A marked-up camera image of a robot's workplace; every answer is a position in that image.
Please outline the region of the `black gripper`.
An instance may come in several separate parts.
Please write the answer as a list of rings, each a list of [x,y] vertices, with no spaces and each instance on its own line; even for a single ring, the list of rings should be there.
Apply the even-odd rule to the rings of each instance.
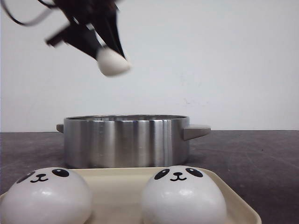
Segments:
[[[55,0],[54,4],[64,13],[69,25],[48,38],[48,45],[56,46],[66,37],[67,44],[96,60],[98,51],[103,48],[97,32],[110,49],[125,58],[117,28],[116,1]]]

